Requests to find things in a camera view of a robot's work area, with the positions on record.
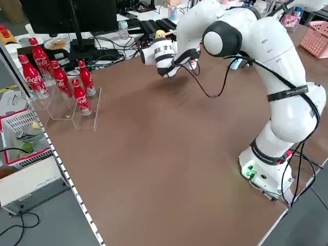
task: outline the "white box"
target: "white box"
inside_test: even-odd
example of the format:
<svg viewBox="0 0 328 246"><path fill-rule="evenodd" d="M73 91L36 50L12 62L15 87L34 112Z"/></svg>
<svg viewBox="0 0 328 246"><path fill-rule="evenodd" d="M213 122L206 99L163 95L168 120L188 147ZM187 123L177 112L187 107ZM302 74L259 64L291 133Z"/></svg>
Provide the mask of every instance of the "white box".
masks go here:
<svg viewBox="0 0 328 246"><path fill-rule="evenodd" d="M17 215L69 189L53 156L0 179L0 207Z"/></svg>

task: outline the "computer monitor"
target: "computer monitor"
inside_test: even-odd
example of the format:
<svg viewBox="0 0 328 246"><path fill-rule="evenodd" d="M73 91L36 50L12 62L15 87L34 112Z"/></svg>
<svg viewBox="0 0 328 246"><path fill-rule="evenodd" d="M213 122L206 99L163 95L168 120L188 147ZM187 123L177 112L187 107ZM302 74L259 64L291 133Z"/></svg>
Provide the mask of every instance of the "computer monitor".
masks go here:
<svg viewBox="0 0 328 246"><path fill-rule="evenodd" d="M70 60L98 59L103 51L81 32L116 31L116 0L20 0L35 33L75 32Z"/></svg>
<svg viewBox="0 0 328 246"><path fill-rule="evenodd" d="M35 33L75 32L70 0L20 0ZM81 32L115 31L116 0L72 0Z"/></svg>

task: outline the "bottle cap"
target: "bottle cap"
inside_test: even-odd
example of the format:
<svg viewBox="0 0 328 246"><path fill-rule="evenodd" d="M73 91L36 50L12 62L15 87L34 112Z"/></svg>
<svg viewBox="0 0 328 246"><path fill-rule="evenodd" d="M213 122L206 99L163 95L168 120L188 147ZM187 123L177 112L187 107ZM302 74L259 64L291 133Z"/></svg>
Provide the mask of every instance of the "bottle cap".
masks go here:
<svg viewBox="0 0 328 246"><path fill-rule="evenodd" d="M9 37L9 32L7 29L0 29L1 34L3 35L3 37Z"/></svg>
<svg viewBox="0 0 328 246"><path fill-rule="evenodd" d="M78 66L79 66L80 68L84 68L84 67L86 66L86 64L85 64L85 62L84 62L83 60L79 60L79 61L77 62L77 64L78 64Z"/></svg>
<svg viewBox="0 0 328 246"><path fill-rule="evenodd" d="M80 82L78 81L78 79L74 79L74 80L72 80L72 85L74 87L79 87L80 86Z"/></svg>
<svg viewBox="0 0 328 246"><path fill-rule="evenodd" d="M56 60L52 60L50 63L52 68L59 68L59 63Z"/></svg>
<svg viewBox="0 0 328 246"><path fill-rule="evenodd" d="M27 56L25 56L25 55L19 55L18 60L20 61L21 64L26 64L29 62Z"/></svg>
<svg viewBox="0 0 328 246"><path fill-rule="evenodd" d="M118 27L119 28L128 27L128 23L125 20L121 20L120 22L118 22Z"/></svg>
<svg viewBox="0 0 328 246"><path fill-rule="evenodd" d="M32 46L38 45L37 40L35 37L29 38L29 42Z"/></svg>

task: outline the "pink basket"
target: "pink basket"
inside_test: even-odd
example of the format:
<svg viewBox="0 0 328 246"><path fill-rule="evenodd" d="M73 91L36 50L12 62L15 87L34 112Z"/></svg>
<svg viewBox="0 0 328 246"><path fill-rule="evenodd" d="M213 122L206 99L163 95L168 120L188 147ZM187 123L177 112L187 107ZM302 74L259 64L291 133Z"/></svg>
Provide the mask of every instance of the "pink basket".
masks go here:
<svg viewBox="0 0 328 246"><path fill-rule="evenodd" d="M328 22L310 22L301 46L316 58L328 58Z"/></svg>

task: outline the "clear acrylic stand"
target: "clear acrylic stand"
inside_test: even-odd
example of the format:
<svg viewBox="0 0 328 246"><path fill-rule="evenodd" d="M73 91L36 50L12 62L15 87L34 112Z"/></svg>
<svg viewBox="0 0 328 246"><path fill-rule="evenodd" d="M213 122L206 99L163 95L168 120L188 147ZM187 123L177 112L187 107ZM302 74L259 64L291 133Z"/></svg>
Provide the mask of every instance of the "clear acrylic stand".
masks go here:
<svg viewBox="0 0 328 246"><path fill-rule="evenodd" d="M91 107L91 114L82 115L80 109L75 105L72 121L77 129L93 129L97 130L98 111L101 100L101 87L95 87L96 93L93 96L88 96L88 101Z"/></svg>
<svg viewBox="0 0 328 246"><path fill-rule="evenodd" d="M72 119L75 99L65 100L57 86L47 87L49 96L45 99L34 99L32 105L37 112L47 111L53 120Z"/></svg>

